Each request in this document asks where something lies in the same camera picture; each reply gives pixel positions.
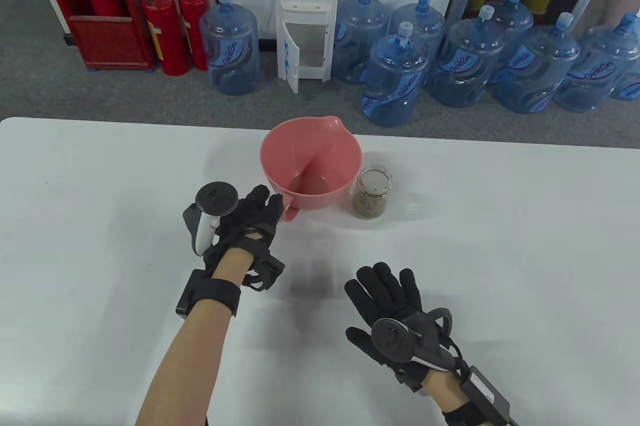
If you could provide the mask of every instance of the glove finger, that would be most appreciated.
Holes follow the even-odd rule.
[[[402,289],[404,289],[407,298],[409,298],[409,303],[419,310],[422,310],[423,302],[420,299],[420,291],[418,290],[418,286],[416,286],[416,278],[414,277],[413,271],[409,268],[403,269],[398,277],[400,277]]]
[[[391,268],[389,268],[388,264],[382,262],[376,263],[373,266],[373,271],[375,271],[377,277],[384,283],[384,286],[386,286],[395,303],[407,300],[405,290],[402,289],[402,286],[400,286],[394,274],[391,273]]]
[[[374,346],[371,336],[360,328],[347,328],[347,339],[380,366],[389,366],[387,358]]]
[[[269,198],[269,204],[262,209],[261,215],[268,225],[276,226],[282,217],[282,212],[284,212],[282,195],[272,195]]]
[[[380,311],[378,307],[371,299],[371,296],[367,294],[362,288],[361,284],[357,280],[349,280],[344,285],[344,291],[358,310],[362,319],[369,325],[373,326],[375,321],[380,318]]]
[[[394,303],[387,287],[372,268],[363,266],[356,272],[356,278],[371,296],[381,315],[387,314],[393,309]]]
[[[242,202],[242,206],[246,209],[261,209],[265,206],[269,195],[269,188],[263,184],[259,184],[246,196],[244,202]]]

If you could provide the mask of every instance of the gray carpet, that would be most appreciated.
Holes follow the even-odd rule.
[[[359,134],[466,140],[518,141],[640,148],[640,106],[611,100],[601,110],[576,115],[553,103],[521,116],[489,96],[472,108],[446,108],[423,90],[403,127],[382,129],[360,113],[361,88],[339,81],[301,81],[291,92],[277,77],[274,53],[262,54],[255,93],[225,97],[208,76],[192,70],[167,77],[160,70],[88,73],[47,0],[0,0],[0,120],[39,116],[114,122],[270,129],[295,116],[336,115]]]

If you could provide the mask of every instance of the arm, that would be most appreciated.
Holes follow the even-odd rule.
[[[239,287],[253,261],[245,250],[230,248],[213,277]],[[136,426],[204,424],[230,320],[231,310],[222,303],[194,305],[151,382]]]
[[[454,373],[431,370],[422,385],[443,413],[455,411],[469,402],[460,389],[460,377]],[[487,422],[480,426],[492,425]]]

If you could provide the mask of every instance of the plastic water bottle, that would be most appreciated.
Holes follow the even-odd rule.
[[[640,21],[635,22],[633,32],[638,40],[640,40]],[[617,86],[615,86],[611,97],[622,101],[640,99],[640,59],[636,60],[633,66],[622,75],[622,79]]]
[[[489,87],[504,107],[537,113],[551,101],[580,54],[578,40],[566,31],[573,20],[571,13],[561,13],[555,26],[537,26],[525,33],[500,82]]]
[[[454,108],[471,106],[485,92],[505,42],[501,28],[491,22],[493,6],[480,8],[478,18],[453,24],[430,75],[429,90],[440,102]]]
[[[373,43],[387,33],[388,17],[377,0],[344,0],[338,5],[331,75],[364,83]]]
[[[509,61],[522,44],[522,35],[533,26],[533,13],[521,3],[521,0],[490,1],[488,4],[495,9],[491,20],[502,27],[504,35],[504,49],[498,57],[496,73],[490,80],[490,83],[496,83],[506,72]]]
[[[574,113],[600,109],[624,74],[640,56],[634,24],[627,13],[614,29],[595,26],[580,41],[580,56],[553,101]]]
[[[427,56],[427,69],[431,68],[434,63],[438,50],[444,35],[446,22],[442,14],[433,6],[430,6],[432,0],[418,0],[418,3],[405,4],[400,6],[391,15],[391,24],[389,33],[398,31],[400,23],[408,21],[413,24],[413,35],[411,42],[422,44],[422,51]],[[424,76],[424,83],[429,79],[428,74]]]
[[[220,0],[200,18],[211,83],[226,95],[252,92],[260,80],[256,15]]]
[[[414,25],[403,21],[397,35],[371,48],[362,112],[379,126],[399,126],[414,112],[428,59],[421,42],[413,42]]]

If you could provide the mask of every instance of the water dispenser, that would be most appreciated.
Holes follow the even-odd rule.
[[[298,92],[300,78],[331,77],[338,0],[277,0],[278,76]]]

